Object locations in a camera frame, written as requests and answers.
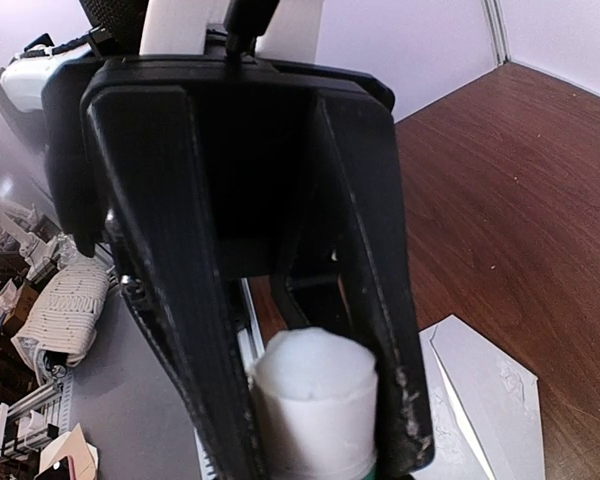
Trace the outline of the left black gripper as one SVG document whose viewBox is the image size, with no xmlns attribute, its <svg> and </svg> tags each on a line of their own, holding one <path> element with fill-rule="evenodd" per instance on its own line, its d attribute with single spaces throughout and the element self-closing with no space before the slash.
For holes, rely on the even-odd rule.
<svg viewBox="0 0 600 480">
<path fill-rule="evenodd" d="M 203 289 L 223 285 L 215 228 L 230 275 L 269 268 L 269 221 L 321 89 L 395 105 L 365 73 L 212 56 L 86 57 L 43 88 L 45 172 L 61 227 L 87 257 L 105 232 L 125 300 L 195 429 Z"/>
</svg>

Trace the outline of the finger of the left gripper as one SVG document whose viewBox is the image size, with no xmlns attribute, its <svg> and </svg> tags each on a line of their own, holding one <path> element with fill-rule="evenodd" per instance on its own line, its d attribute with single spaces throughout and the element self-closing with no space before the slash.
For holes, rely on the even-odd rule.
<svg viewBox="0 0 600 480">
<path fill-rule="evenodd" d="M 322 175 L 344 217 L 337 243 L 353 335 L 376 356 L 376 442 L 383 475 L 408 475 L 434 457 L 426 374 L 411 293 L 393 119 L 365 95 L 320 94 Z"/>
</svg>

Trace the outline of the white green glue stick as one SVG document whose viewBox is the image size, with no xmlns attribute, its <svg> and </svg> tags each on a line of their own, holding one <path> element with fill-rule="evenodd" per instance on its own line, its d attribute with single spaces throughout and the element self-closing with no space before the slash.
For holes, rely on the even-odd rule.
<svg viewBox="0 0 600 480">
<path fill-rule="evenodd" d="M 366 347 L 318 327 L 283 330 L 250 377 L 272 478 L 372 474 L 378 374 Z"/>
</svg>

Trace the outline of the grey envelope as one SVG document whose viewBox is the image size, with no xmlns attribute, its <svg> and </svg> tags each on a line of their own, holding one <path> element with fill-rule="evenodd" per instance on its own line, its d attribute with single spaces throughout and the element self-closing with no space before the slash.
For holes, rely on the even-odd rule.
<svg viewBox="0 0 600 480">
<path fill-rule="evenodd" d="M 537 376 L 455 315 L 420 341 L 435 455 L 415 478 L 545 478 Z"/>
</svg>

